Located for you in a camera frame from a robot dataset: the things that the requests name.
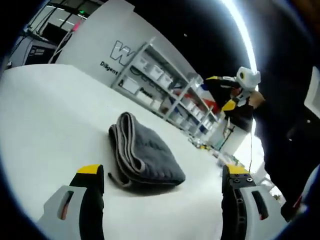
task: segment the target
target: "white table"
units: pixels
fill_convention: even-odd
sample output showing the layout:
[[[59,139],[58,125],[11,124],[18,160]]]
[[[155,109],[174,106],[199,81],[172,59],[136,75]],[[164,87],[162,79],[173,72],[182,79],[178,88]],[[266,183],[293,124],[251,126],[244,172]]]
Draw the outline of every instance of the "white table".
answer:
[[[108,129],[125,111],[154,129],[172,150],[186,181],[172,192],[138,196],[105,175],[107,240],[212,240],[222,231],[216,160],[177,128],[70,65],[28,65],[0,81],[2,166],[22,210],[37,221],[43,205],[82,166],[114,168]]]

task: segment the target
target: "folded towel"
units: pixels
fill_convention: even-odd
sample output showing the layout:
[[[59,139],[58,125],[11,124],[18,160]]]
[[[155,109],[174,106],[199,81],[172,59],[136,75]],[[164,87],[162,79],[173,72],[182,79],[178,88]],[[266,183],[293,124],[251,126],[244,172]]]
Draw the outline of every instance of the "folded towel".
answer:
[[[133,184],[173,185],[186,176],[165,142],[129,112],[120,115],[109,129],[118,177],[108,176],[124,188]]]

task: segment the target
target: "white storage bin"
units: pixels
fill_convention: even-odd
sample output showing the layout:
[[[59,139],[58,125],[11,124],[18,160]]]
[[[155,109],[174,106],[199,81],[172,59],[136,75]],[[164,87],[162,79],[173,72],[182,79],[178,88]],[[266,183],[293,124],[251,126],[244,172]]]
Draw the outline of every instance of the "white storage bin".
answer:
[[[197,95],[199,95],[200,97],[204,94],[204,92],[205,92],[205,90],[204,90],[201,86],[199,86],[199,87],[195,90],[195,93],[196,93]]]
[[[146,95],[145,95],[142,91],[139,91],[139,92],[136,94],[136,97],[137,97],[138,99],[140,99],[141,101],[144,101]]]
[[[204,133],[201,132],[200,130],[197,130],[197,131],[195,132],[194,136],[195,136],[196,138],[202,139],[202,137],[204,137],[205,135],[204,135]]]
[[[196,79],[196,81],[194,82],[194,84],[191,85],[191,88],[194,89],[195,91],[197,91],[197,89],[200,87],[201,84],[204,83],[204,80],[202,79],[202,77],[195,72],[189,72],[187,75],[187,79],[191,82],[194,79]]]
[[[170,115],[170,118],[175,121],[177,124],[181,124],[184,121],[184,118],[178,112],[173,112]]]
[[[206,119],[206,120],[203,121],[203,125],[204,125],[204,126],[207,126],[207,124],[208,124],[209,122],[210,122],[209,119]]]
[[[201,121],[204,116],[204,112],[200,110],[199,113],[196,115],[196,118]]]
[[[182,123],[181,123],[181,127],[184,128],[187,131],[192,127],[192,125],[193,124],[191,122],[189,122],[188,120],[186,120],[186,119],[183,120]]]
[[[187,98],[187,97],[183,97],[181,102],[186,107],[186,109],[190,111],[196,106],[195,103],[190,98]]]
[[[209,131],[211,131],[213,129],[213,125],[211,124],[211,122],[210,122],[210,124],[207,125],[207,128]]]
[[[164,71],[160,67],[153,64],[148,64],[145,71],[150,75],[150,77],[154,78],[155,80],[158,80],[161,75],[164,74]]]
[[[208,121],[204,126],[205,126],[208,130],[211,130],[211,128],[212,128],[212,122]]]
[[[145,95],[144,100],[146,104],[151,105],[151,103],[154,101],[151,97]]]
[[[153,100],[153,102],[151,103],[151,107],[155,110],[159,110],[160,106],[161,106],[161,100]]]
[[[128,90],[132,94],[135,94],[139,90],[140,86],[131,77],[124,76],[123,77],[122,88]]]
[[[197,106],[194,106],[194,108],[192,108],[191,112],[193,113],[193,115],[195,117],[197,117],[198,114],[200,113],[200,109]]]
[[[137,68],[137,69],[144,69],[147,67],[148,65],[148,61],[144,58],[144,57],[138,57],[135,62],[133,63],[133,65]]]
[[[167,75],[167,74],[163,74],[159,79],[158,82],[160,85],[162,85],[164,88],[168,88],[169,85],[173,82],[173,80]]]
[[[197,126],[196,126],[196,124],[195,123],[193,123],[193,122],[191,122],[191,127],[189,128],[189,131],[191,132],[191,133],[195,133],[195,130],[196,130],[196,128],[197,128]]]

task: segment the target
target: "black cable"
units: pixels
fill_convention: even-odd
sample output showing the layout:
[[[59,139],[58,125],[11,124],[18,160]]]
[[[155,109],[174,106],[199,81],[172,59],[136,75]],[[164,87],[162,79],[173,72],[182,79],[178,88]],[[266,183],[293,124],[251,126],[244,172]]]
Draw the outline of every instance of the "black cable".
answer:
[[[145,82],[150,81],[150,79],[149,79],[148,77],[145,77],[145,75],[142,75],[142,76],[141,76],[141,79],[142,79],[143,81],[145,81]]]
[[[228,128],[229,129],[229,133],[228,136],[226,136],[226,138],[223,140],[222,145],[219,147],[218,151],[220,151],[222,149],[222,147],[225,145],[226,141],[229,139],[230,135],[234,132],[235,130],[235,126],[233,126],[233,128]]]
[[[252,129],[250,132],[250,138],[251,138],[251,142],[250,142],[250,165],[249,165],[249,173],[251,172],[251,164],[252,164]]]
[[[130,72],[133,74],[133,75],[136,75],[136,76],[141,76],[141,73],[137,73],[139,71],[136,71],[136,73],[134,73],[134,71],[132,71],[132,68],[130,67]]]

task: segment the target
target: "metal shelf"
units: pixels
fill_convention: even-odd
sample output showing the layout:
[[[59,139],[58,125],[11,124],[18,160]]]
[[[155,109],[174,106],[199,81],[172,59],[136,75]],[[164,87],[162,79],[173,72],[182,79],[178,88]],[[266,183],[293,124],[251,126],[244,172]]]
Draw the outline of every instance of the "metal shelf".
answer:
[[[150,105],[146,104],[144,101],[137,98],[133,93],[129,92],[128,90],[124,89],[123,87],[119,86],[115,88],[117,92],[120,92],[121,94],[125,94],[125,96],[134,101],[135,103],[139,104],[143,108],[149,110],[150,112],[158,115],[159,117],[163,118],[165,115],[162,112],[157,111],[156,109],[152,108]]]
[[[154,58],[157,62],[161,64],[165,64],[163,66],[171,75],[174,77],[178,77],[179,79],[184,80],[187,84],[189,83],[188,79],[185,75],[179,71],[179,69],[165,57],[164,54],[161,53],[159,49],[157,49],[153,44],[150,44],[145,50],[152,58]]]
[[[123,94],[124,96],[126,96],[127,98],[131,99],[132,101],[136,102],[137,104],[141,105],[143,108],[153,112],[154,114],[156,114],[157,116],[159,116],[160,118],[162,118],[163,120],[169,122],[170,124],[174,125],[175,127],[179,128],[179,129],[184,129],[183,127],[181,127],[179,124],[177,124],[175,121],[173,121],[172,119],[169,118],[170,114],[175,110],[175,108],[180,105],[182,106],[188,115],[193,116],[195,119],[197,119],[197,121],[199,122],[197,126],[195,126],[194,131],[193,130],[189,130],[188,132],[191,135],[194,135],[195,132],[201,127],[203,126],[205,129],[209,130],[206,126],[203,125],[204,121],[208,118],[211,118],[215,121],[218,121],[218,118],[211,112],[212,107],[209,108],[207,106],[207,104],[203,101],[203,99],[197,94],[197,92],[191,87],[193,84],[195,84],[196,80],[195,78],[193,78],[192,80],[189,80],[186,78],[186,76],[164,55],[161,53],[161,51],[159,49],[157,49],[157,47],[155,47],[153,44],[153,39],[151,39],[149,42],[145,42],[134,54],[134,56],[130,59],[130,61],[125,65],[125,67],[122,69],[122,71],[120,72],[120,74],[116,77],[115,81],[112,83],[111,88],[113,88],[114,90],[118,91],[119,93]],[[163,70],[165,70],[165,72],[170,75],[174,81],[176,82],[181,82],[183,88],[181,90],[181,93],[179,96],[176,96],[175,94],[173,94],[172,92],[170,92],[169,89],[167,89],[166,87],[163,87],[157,80],[155,80],[152,76],[150,76],[144,69],[138,68],[136,66],[134,66],[134,62],[137,58],[141,57],[143,53],[146,53],[150,58],[152,58],[153,60],[155,60],[156,62],[158,62],[161,67],[163,68]],[[174,99],[174,102],[172,103],[171,107],[168,109],[168,111],[163,114],[162,112],[159,112],[155,109],[153,109],[150,105],[148,105],[147,103],[145,103],[144,101],[140,100],[139,98],[137,98],[137,96],[135,94],[132,94],[131,92],[127,91],[126,89],[122,88],[119,86],[119,83],[121,82],[121,80],[124,78],[124,76],[128,75],[128,71],[130,70],[130,68],[134,68],[135,70],[139,71],[144,77],[146,77],[147,79],[149,79],[153,84],[155,84],[156,87],[159,88],[158,91],[162,91],[165,94],[168,94],[168,96],[170,96],[171,98]],[[188,110],[186,108],[186,106],[181,102],[182,98],[184,97],[184,95],[189,92],[191,93],[195,100],[202,106],[204,106],[204,108],[206,109],[206,113],[204,114],[204,117],[202,117],[201,119],[198,119],[193,112],[191,112],[190,110]]]
[[[170,97],[174,98],[175,100],[177,99],[177,96],[174,95],[172,92],[168,90],[168,88],[165,88],[162,86],[158,81],[156,81],[150,74],[148,74],[144,69],[141,69],[139,67],[136,67],[135,65],[132,65],[134,69],[137,69],[140,73],[142,73],[144,76],[146,76],[150,81],[152,81],[154,84],[156,84],[159,88],[161,88],[163,91],[165,91]]]

